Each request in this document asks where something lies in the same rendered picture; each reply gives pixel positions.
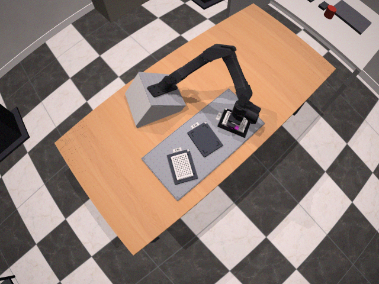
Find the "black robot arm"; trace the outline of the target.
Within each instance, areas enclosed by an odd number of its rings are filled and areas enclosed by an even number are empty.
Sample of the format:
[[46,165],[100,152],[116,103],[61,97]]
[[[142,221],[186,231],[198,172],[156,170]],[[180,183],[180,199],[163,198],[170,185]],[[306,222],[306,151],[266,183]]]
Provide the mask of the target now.
[[[228,71],[232,77],[238,101],[235,102],[234,112],[237,114],[236,120],[242,122],[245,117],[251,124],[256,124],[261,108],[253,104],[250,100],[252,90],[244,74],[235,53],[236,47],[225,44],[214,44],[207,48],[196,58],[172,72],[169,76],[165,76],[161,82],[148,86],[147,90],[155,98],[165,93],[177,90],[176,84],[184,80],[188,75],[201,68],[208,62],[222,58]],[[170,84],[171,83],[171,84]]]

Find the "dark grey rectangular frame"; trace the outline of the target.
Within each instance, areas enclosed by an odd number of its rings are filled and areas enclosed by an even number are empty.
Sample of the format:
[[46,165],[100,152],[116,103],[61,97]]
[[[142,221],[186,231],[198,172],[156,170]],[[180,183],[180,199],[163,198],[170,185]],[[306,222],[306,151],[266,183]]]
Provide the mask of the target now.
[[[176,156],[176,155],[179,155],[179,154],[183,154],[183,153],[187,153],[188,155],[188,159],[189,159],[189,163],[191,165],[191,169],[192,169],[192,172],[193,172],[193,176],[191,177],[187,177],[185,179],[181,179],[181,180],[177,180],[176,178],[176,174],[175,174],[175,170],[174,170],[174,166],[172,164],[172,159],[171,157],[172,156]],[[176,153],[172,153],[172,154],[169,154],[167,155],[167,158],[168,158],[168,162],[169,162],[169,165],[170,165],[170,168],[171,168],[171,172],[172,172],[172,176],[173,176],[173,179],[174,179],[174,183],[175,185],[177,184],[180,184],[180,183],[184,183],[184,182],[188,182],[188,181],[191,181],[191,180],[194,180],[194,179],[198,179],[197,177],[197,173],[195,171],[195,167],[194,167],[194,164],[193,164],[193,161],[192,161],[192,157],[191,157],[191,153],[190,153],[190,150],[187,149],[187,150],[183,150],[183,151],[179,151],[179,152],[176,152]]]

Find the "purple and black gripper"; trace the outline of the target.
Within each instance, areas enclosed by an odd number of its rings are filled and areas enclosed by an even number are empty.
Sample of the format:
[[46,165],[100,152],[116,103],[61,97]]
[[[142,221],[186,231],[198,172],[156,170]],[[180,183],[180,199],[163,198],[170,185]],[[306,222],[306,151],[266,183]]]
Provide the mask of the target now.
[[[242,115],[242,114],[237,114],[234,112],[234,110],[232,110],[230,117],[229,117],[227,124],[226,124],[231,130],[238,130],[239,129],[239,127],[236,126],[236,124],[240,125],[241,122],[236,120],[237,115]],[[236,123],[236,124],[233,124],[232,122]]]

